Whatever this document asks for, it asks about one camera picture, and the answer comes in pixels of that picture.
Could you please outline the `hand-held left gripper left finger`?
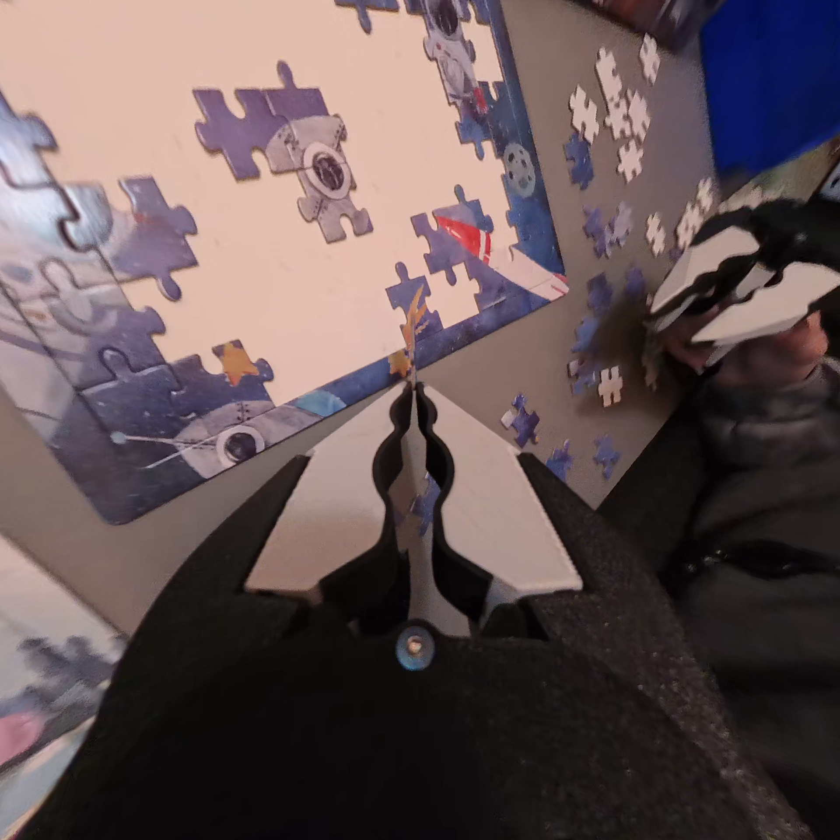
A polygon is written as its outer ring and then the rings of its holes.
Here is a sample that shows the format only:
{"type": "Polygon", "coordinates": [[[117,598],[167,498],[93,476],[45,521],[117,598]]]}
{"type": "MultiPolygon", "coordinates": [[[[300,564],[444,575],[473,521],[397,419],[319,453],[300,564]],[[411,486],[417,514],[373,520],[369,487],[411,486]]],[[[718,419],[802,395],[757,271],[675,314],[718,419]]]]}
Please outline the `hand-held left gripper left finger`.
{"type": "Polygon", "coordinates": [[[306,455],[247,592],[329,605],[348,621],[385,603],[401,575],[390,488],[413,399],[411,384],[393,387],[306,455]]]}

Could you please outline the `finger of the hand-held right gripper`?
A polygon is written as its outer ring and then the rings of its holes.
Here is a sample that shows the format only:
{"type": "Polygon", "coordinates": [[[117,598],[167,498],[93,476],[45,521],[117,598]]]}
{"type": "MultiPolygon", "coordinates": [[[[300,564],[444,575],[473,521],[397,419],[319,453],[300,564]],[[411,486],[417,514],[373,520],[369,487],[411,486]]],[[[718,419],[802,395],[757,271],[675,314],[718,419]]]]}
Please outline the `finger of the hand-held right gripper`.
{"type": "Polygon", "coordinates": [[[656,290],[648,306],[648,327],[661,333],[702,293],[701,278],[716,275],[727,259],[750,259],[760,242],[748,230],[730,226],[698,245],[690,245],[656,290]]]}
{"type": "Polygon", "coordinates": [[[723,309],[692,342],[729,346],[785,332],[838,288],[836,269],[810,262],[790,263],[773,280],[723,309]]]}

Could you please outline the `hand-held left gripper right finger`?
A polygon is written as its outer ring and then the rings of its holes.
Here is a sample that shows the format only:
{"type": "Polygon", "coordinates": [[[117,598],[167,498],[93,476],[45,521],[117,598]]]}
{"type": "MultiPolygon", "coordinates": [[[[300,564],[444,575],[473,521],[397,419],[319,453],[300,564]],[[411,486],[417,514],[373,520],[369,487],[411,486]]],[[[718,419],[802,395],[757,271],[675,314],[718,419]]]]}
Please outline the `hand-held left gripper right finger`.
{"type": "Polygon", "coordinates": [[[472,623],[522,599],[581,592],[583,578],[518,451],[436,391],[415,388],[432,481],[438,592],[472,623]]]}

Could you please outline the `star print puzzle piece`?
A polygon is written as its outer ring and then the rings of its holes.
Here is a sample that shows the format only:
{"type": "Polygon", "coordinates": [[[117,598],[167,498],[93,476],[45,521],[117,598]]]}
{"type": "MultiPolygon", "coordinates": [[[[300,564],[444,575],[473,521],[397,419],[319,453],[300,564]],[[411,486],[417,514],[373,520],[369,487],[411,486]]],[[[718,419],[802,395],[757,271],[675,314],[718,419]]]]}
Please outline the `star print puzzle piece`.
{"type": "Polygon", "coordinates": [[[266,383],[274,379],[267,361],[251,360],[239,339],[213,347],[213,354],[222,365],[218,373],[207,371],[197,354],[169,363],[177,381],[171,396],[177,416],[203,416],[235,403],[266,403],[268,408],[275,407],[266,389],[266,383]]]}

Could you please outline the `space puzzle board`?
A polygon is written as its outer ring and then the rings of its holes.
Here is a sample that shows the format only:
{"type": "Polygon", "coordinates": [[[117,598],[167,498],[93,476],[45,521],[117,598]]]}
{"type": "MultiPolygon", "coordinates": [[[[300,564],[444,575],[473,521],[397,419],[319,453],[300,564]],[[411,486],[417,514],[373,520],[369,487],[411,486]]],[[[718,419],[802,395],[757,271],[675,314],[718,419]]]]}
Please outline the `space puzzle board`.
{"type": "Polygon", "coordinates": [[[385,288],[425,276],[423,368],[568,287],[500,2],[2,2],[2,388],[105,522],[163,506],[409,375],[385,288]],[[294,174],[237,182],[195,88],[278,88],[344,121],[373,223],[328,244],[294,174]],[[196,223],[197,266],[118,282],[122,179],[196,223]],[[275,407],[180,417],[169,363],[241,340],[275,407]]]}

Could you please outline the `purple helmet-part puzzle piece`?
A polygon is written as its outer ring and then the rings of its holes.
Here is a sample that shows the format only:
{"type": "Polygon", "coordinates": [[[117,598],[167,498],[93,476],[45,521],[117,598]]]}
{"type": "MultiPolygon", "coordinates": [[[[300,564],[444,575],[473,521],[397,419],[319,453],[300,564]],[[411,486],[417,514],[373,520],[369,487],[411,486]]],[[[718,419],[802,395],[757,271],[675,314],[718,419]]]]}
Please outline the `purple helmet-part puzzle piece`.
{"type": "Polygon", "coordinates": [[[119,184],[131,210],[114,216],[102,254],[118,282],[153,279],[165,299],[179,301],[182,289],[174,273],[197,266],[187,240],[197,233],[193,215],[184,206],[170,206],[151,176],[124,178],[119,184]]]}

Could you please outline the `joined satellite puzzle pieces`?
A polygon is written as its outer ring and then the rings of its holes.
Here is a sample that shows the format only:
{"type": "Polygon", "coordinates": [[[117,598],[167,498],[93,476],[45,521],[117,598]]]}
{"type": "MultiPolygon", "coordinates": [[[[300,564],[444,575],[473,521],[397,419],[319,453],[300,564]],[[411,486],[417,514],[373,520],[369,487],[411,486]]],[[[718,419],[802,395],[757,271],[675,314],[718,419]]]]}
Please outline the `joined satellite puzzle pieces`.
{"type": "Polygon", "coordinates": [[[294,174],[300,184],[300,216],[319,226],[326,243],[346,239],[343,221],[353,235],[373,232],[369,212],[354,203],[354,174],[343,151],[348,132],[343,119],[331,113],[321,91],[299,87],[291,68],[277,63],[279,87],[239,88],[234,96],[242,110],[235,114],[224,93],[215,88],[192,91],[203,118],[195,122],[199,143],[220,155],[237,182],[260,176],[255,154],[261,154],[273,175],[294,174]]]}

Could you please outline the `person's right forearm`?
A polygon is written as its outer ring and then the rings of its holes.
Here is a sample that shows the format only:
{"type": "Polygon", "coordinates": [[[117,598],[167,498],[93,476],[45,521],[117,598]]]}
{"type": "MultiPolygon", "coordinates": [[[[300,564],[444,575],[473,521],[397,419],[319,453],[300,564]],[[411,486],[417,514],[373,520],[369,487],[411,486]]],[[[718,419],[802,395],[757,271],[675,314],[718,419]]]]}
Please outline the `person's right forearm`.
{"type": "Polygon", "coordinates": [[[711,380],[696,396],[710,455],[731,469],[798,467],[839,454],[839,365],[825,357],[802,382],[768,390],[711,380]]]}

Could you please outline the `grey desk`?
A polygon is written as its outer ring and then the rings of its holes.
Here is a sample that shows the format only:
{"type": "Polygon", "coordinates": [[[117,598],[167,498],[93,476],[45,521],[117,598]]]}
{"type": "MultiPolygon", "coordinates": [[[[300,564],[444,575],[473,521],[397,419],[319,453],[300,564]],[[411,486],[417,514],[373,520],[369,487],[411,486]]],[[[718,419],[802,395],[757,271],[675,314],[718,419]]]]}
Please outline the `grey desk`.
{"type": "MultiPolygon", "coordinates": [[[[597,506],[671,410],[670,395],[645,393],[631,337],[637,317],[623,287],[630,266],[637,265],[651,285],[668,267],[666,255],[654,257],[648,249],[645,217],[660,212],[670,248],[683,206],[694,197],[700,178],[712,174],[699,54],[664,55],[658,81],[650,87],[637,57],[640,38],[573,3],[500,3],[568,291],[421,373],[512,447],[513,432],[502,431],[499,417],[515,392],[524,393],[530,410],[541,417],[539,442],[526,450],[544,457],[569,438],[570,485],[597,506]],[[569,99],[580,83],[604,114],[594,69],[601,46],[614,53],[624,86],[645,95],[650,129],[643,171],[625,185],[616,173],[617,143],[602,128],[592,146],[594,179],[581,191],[571,183],[564,156],[572,132],[569,99]],[[608,217],[621,201],[632,208],[633,232],[624,247],[598,259],[583,231],[583,207],[597,207],[608,217]],[[575,331],[590,314],[586,282],[601,272],[612,284],[613,299],[595,337],[595,357],[605,366],[620,364],[623,374],[621,402],[609,407],[596,388],[573,394],[568,376],[575,331]],[[592,459],[594,441],[604,434],[622,454],[610,480],[592,459]]],[[[134,629],[186,555],[216,525],[292,456],[346,423],[383,390],[163,506],[114,525],[93,508],[2,388],[2,535],[117,627],[134,629]]]]}

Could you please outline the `person's right hand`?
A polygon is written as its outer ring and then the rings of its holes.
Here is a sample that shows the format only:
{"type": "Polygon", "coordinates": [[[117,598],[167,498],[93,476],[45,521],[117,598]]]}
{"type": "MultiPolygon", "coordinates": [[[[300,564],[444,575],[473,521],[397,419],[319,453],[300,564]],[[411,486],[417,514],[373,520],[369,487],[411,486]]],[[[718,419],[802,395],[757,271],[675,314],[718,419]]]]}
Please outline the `person's right hand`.
{"type": "MultiPolygon", "coordinates": [[[[707,361],[712,350],[692,340],[720,312],[719,307],[714,307],[675,320],[659,335],[665,352],[698,375],[709,371],[711,366],[707,361]]],[[[827,349],[822,314],[814,311],[785,332],[736,345],[720,361],[715,378],[723,387],[782,389],[803,382],[819,365],[827,349]]]]}

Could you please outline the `black dotted mat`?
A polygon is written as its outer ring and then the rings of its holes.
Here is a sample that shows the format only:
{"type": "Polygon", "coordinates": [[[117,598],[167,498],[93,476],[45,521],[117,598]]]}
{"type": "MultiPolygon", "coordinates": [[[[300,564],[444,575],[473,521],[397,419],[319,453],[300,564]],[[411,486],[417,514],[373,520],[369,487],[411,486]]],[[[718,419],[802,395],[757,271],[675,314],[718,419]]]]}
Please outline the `black dotted mat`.
{"type": "Polygon", "coordinates": [[[597,510],[659,572],[685,537],[707,478],[697,416],[685,404],[658,430],[597,510]]]}

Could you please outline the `pile of loose puzzle pieces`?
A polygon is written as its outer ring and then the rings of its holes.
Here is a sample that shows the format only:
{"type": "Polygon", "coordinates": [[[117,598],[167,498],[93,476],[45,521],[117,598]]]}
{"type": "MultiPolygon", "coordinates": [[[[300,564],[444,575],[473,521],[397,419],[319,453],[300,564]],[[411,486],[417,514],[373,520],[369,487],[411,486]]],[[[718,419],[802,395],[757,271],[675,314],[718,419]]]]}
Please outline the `pile of loose puzzle pieces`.
{"type": "MultiPolygon", "coordinates": [[[[660,57],[658,46],[651,35],[643,37],[638,51],[638,61],[646,83],[652,87],[658,78],[660,57]]],[[[617,143],[616,173],[625,186],[638,178],[644,168],[644,142],[650,129],[648,100],[639,90],[627,89],[617,68],[614,53],[601,46],[595,59],[595,78],[603,99],[604,114],[593,97],[578,83],[569,99],[570,138],[563,145],[565,160],[569,164],[570,182],[587,189],[594,179],[592,146],[604,128],[617,143]]],[[[699,232],[700,224],[710,215],[715,198],[715,187],[711,178],[699,181],[694,197],[690,198],[675,226],[677,252],[685,250],[693,236],[699,232]]],[[[594,255],[607,259],[615,249],[625,246],[634,230],[632,208],[626,201],[616,206],[612,216],[604,217],[597,207],[583,207],[585,236],[591,240],[594,255]]],[[[645,242],[654,257],[666,251],[666,231],[659,212],[647,216],[644,229],[645,242]]],[[[646,281],[644,274],[635,266],[626,273],[625,293],[641,301],[644,298],[646,281]]],[[[568,365],[572,393],[584,394],[597,389],[604,407],[621,402],[623,374],[620,364],[605,366],[595,357],[595,337],[603,319],[613,304],[613,286],[606,273],[601,272],[586,282],[586,305],[589,315],[575,331],[574,355],[568,365]]]]}

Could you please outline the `blue plastic bin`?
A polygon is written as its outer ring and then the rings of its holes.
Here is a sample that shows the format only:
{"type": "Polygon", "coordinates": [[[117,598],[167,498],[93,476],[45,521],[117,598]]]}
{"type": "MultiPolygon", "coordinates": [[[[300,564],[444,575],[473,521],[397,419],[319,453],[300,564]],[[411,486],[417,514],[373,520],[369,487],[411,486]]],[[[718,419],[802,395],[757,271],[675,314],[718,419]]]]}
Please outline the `blue plastic bin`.
{"type": "Polygon", "coordinates": [[[751,178],[838,135],[838,1],[728,1],[700,47],[720,176],[751,178]]]}

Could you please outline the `comet print puzzle piece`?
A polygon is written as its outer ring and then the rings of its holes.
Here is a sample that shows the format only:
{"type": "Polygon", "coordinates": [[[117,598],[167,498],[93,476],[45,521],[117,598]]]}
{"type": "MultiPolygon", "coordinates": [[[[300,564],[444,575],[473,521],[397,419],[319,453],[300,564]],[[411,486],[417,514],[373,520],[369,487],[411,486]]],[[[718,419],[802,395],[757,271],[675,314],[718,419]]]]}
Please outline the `comet print puzzle piece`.
{"type": "Polygon", "coordinates": [[[414,334],[417,338],[427,338],[441,332],[442,320],[428,306],[431,290],[426,277],[411,276],[402,261],[395,263],[394,271],[396,282],[385,288],[385,294],[392,309],[402,314],[403,337],[408,339],[414,334]]]}

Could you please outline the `printed puzzle box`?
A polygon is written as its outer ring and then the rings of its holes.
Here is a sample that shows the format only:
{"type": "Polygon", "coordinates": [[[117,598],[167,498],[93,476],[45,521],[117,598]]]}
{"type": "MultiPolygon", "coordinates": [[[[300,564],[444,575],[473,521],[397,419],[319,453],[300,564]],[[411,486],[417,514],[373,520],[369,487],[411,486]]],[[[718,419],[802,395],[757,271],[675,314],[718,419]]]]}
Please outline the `printed puzzle box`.
{"type": "Polygon", "coordinates": [[[724,1],[577,1],[578,5],[680,52],[724,1]]]}

